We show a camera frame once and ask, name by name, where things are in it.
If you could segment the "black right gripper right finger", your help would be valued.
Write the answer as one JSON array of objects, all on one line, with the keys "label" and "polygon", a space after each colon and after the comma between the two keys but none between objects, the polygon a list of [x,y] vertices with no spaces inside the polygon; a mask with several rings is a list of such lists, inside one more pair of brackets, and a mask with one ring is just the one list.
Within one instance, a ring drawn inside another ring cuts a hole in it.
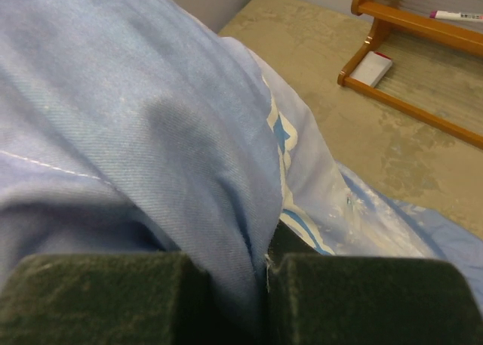
[{"label": "black right gripper right finger", "polygon": [[267,260],[273,344],[480,344],[482,317],[451,264],[319,254],[280,223]]}]

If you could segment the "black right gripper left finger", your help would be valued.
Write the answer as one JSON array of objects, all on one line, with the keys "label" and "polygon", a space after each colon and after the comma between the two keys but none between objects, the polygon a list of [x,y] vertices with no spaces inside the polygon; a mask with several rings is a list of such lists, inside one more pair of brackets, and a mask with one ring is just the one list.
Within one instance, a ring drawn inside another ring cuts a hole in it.
[{"label": "black right gripper left finger", "polygon": [[184,254],[26,257],[1,294],[3,344],[199,344],[208,279]]}]

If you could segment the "blue and pink printed pillowcase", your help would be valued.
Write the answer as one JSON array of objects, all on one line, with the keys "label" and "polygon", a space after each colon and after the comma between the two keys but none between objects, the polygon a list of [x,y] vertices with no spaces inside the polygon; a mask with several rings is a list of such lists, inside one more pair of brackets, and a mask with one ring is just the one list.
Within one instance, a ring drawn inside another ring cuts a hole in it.
[{"label": "blue and pink printed pillowcase", "polygon": [[34,253],[184,251],[260,313],[279,222],[321,254],[446,260],[482,243],[371,189],[261,58],[171,0],[1,0],[1,277]]}]

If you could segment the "white eraser box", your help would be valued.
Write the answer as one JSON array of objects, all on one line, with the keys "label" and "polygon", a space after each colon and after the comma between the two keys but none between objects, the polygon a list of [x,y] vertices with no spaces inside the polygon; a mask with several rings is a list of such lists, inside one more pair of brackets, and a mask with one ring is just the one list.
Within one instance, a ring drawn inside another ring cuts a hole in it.
[{"label": "white eraser box", "polygon": [[375,88],[392,64],[392,59],[386,55],[377,51],[369,51],[350,74],[350,77]]}]

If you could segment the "wooden rack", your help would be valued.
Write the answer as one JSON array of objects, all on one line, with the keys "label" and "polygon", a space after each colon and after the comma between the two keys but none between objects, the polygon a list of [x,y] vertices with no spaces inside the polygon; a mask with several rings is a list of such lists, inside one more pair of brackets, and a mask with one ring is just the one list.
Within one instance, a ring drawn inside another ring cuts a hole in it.
[{"label": "wooden rack", "polygon": [[[481,148],[482,22],[431,19],[438,10],[482,14],[482,0],[352,0],[373,23],[337,82]],[[350,77],[369,51],[393,62],[375,88]]]}]

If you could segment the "magenta capped marker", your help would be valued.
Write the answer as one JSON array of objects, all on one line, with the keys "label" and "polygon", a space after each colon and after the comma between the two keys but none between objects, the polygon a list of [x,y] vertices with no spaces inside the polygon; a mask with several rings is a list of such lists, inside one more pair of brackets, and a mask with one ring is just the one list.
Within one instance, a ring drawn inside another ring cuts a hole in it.
[{"label": "magenta capped marker", "polygon": [[452,21],[463,21],[470,23],[481,23],[483,21],[482,14],[465,13],[465,12],[450,12],[450,11],[432,11],[429,14],[431,19],[437,20],[452,20]]}]

